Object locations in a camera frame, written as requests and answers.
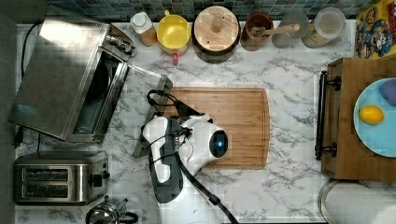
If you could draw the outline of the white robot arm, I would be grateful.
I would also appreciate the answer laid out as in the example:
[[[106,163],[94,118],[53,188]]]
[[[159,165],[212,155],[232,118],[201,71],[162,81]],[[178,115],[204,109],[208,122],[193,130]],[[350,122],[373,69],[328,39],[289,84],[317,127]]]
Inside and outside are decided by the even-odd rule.
[[[176,100],[174,117],[157,116],[142,127],[156,200],[170,203],[206,164],[223,157],[228,135],[205,113]]]

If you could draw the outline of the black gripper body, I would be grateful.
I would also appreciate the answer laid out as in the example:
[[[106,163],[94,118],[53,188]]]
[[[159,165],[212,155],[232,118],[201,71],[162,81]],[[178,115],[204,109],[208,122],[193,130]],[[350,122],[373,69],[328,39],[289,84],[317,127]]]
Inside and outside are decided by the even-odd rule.
[[[174,106],[177,110],[176,120],[179,124],[187,123],[190,125],[196,121],[213,122],[213,119],[208,114],[200,113],[179,100],[175,101]]]

